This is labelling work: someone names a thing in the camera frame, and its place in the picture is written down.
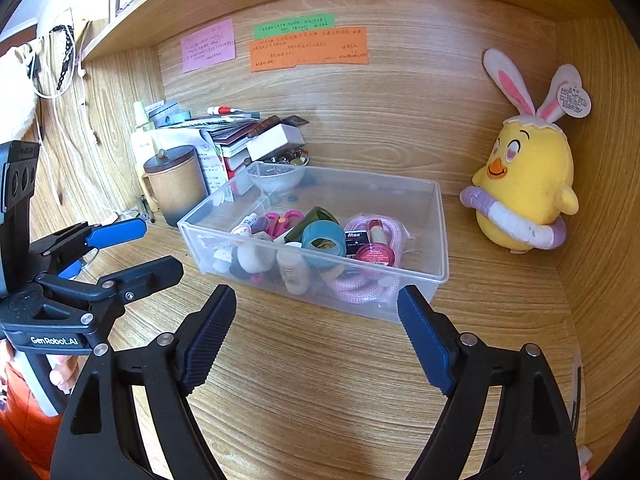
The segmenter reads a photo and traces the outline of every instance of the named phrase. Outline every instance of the yellow chick plush toy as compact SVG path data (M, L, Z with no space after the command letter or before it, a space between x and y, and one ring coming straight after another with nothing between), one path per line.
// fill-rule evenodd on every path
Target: yellow chick plush toy
M578 102L578 111L574 114L572 110L572 115L584 117L585 109L590 109L580 74L573 65L562 65L536 112L511 59L491 49L484 53L483 63L520 114L504 121L487 164L476 172L473 186L463 190L460 200L476 209L478 225L495 244L512 252L556 248L566 238L560 213L575 214L578 199L571 188L571 149L554 123L564 115L558 101L561 88L569 88L582 99L584 106Z

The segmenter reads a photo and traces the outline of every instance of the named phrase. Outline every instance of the human hand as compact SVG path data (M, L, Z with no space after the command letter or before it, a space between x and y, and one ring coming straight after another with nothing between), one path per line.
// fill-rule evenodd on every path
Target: human hand
M53 355L51 356L56 363L55 367L49 373L49 380L54 386L60 390L70 390L78 382L80 375L80 367L77 356ZM0 341L0 372L4 371L4 366L14 359L14 348L6 339Z

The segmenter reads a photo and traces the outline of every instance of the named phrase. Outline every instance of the orange clothing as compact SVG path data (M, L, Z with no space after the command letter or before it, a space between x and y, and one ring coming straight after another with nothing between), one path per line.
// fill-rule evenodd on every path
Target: orange clothing
M40 478L47 480L62 415L42 413L22 375L10 364L5 372L7 400L4 411L0 410L0 426Z

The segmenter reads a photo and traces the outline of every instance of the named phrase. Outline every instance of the black chain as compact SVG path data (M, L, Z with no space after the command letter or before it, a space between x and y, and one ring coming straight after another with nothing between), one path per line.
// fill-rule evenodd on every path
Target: black chain
M59 91L62 88L62 82L65 80L66 71L69 70L69 63L71 62L71 53L73 51L74 44L74 28L71 25L56 25L51 29L51 32L58 32L59 30L65 31L66 45L65 45L65 58L62 60L62 69L60 70L60 79L58 79L58 86L56 90Z

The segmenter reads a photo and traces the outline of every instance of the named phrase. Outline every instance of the green sticky note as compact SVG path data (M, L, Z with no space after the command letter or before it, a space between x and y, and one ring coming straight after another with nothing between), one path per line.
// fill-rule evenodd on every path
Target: green sticky note
M279 22L263 23L254 27L254 40L262 40L271 36L301 32L303 30L314 30L315 28L334 28L335 14L312 14L310 16L299 16L297 18L287 18Z

